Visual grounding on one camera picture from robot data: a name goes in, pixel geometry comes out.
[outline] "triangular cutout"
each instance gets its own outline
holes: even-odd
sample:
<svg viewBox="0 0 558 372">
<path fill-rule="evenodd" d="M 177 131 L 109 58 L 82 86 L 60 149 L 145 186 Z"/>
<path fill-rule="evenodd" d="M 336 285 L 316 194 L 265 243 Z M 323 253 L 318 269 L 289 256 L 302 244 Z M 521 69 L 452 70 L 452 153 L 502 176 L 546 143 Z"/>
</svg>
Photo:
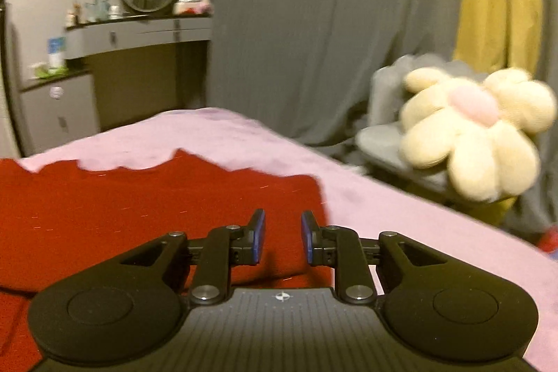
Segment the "triangular cutout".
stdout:
<svg viewBox="0 0 558 372">
<path fill-rule="evenodd" d="M 128 257 L 121 262 L 122 265 L 135 265 L 135 266 L 151 266 L 163 252 L 163 244 L 158 243 L 145 251 L 141 251 L 138 254 Z"/>
<path fill-rule="evenodd" d="M 404 241 L 399 243 L 399 247 L 414 266 L 441 265 L 447 262 L 423 248 Z"/>
</svg>

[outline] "mattress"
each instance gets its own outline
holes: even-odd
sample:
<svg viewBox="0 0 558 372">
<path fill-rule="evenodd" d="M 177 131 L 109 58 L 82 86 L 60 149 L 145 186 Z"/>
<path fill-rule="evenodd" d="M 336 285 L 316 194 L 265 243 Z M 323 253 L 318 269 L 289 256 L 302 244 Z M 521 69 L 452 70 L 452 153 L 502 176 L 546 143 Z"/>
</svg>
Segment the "mattress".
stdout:
<svg viewBox="0 0 558 372">
<path fill-rule="evenodd" d="M 350 172 L 254 120 L 217 108 L 169 111 L 20 162 L 32 171 L 71 159 L 88 170 L 145 169 L 169 160 L 177 149 L 230 170 L 312 175 L 330 223 L 369 238 L 397 231 L 515 282 L 531 294 L 540 317 L 525 358 L 543 372 L 558 372 L 557 262 L 491 226 Z"/>
</svg>

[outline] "gray chair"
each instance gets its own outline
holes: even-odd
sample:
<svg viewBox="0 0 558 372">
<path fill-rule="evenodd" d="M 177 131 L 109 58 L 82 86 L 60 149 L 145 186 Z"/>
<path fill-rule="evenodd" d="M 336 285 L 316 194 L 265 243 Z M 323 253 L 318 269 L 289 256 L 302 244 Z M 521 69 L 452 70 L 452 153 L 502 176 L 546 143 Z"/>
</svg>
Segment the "gray chair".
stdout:
<svg viewBox="0 0 558 372">
<path fill-rule="evenodd" d="M 478 82 L 486 73 L 475 73 L 462 61 L 447 62 L 436 54 L 421 56 L 405 55 L 389 67 L 374 73 L 370 84 L 368 105 L 368 127 L 359 131 L 355 142 L 357 148 L 369 163 L 370 174 L 380 180 L 405 189 L 413 182 L 427 192 L 442 198 L 446 205 L 478 206 L 460 197 L 448 181 L 446 164 L 430 169 L 416 170 L 401 159 L 399 146 L 403 131 L 400 127 L 399 111 L 412 96 L 404 87 L 407 73 L 420 67 L 439 67 L 453 76 L 467 76 Z"/>
</svg>

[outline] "pink pillow center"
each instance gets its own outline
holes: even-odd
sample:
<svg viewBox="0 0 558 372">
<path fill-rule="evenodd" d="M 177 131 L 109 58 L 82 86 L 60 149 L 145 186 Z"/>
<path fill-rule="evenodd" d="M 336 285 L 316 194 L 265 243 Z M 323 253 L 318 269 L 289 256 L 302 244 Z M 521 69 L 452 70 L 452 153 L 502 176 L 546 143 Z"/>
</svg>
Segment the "pink pillow center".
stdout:
<svg viewBox="0 0 558 372">
<path fill-rule="evenodd" d="M 450 105 L 468 119 L 489 128 L 498 121 L 498 102 L 481 87 L 459 86 L 449 93 Z"/>
</svg>

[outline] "ribbed gray plate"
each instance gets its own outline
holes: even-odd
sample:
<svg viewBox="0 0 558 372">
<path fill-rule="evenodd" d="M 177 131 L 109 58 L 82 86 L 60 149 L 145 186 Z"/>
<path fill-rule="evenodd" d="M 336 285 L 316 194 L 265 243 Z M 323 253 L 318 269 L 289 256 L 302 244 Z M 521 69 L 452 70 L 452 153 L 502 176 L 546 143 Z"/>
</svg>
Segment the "ribbed gray plate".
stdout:
<svg viewBox="0 0 558 372">
<path fill-rule="evenodd" d="M 527 372 L 518 358 L 484 366 L 436 363 L 390 337 L 376 313 L 330 289 L 236 289 L 198 307 L 165 346 L 130 363 L 73 367 L 46 360 L 37 372 Z"/>
</svg>

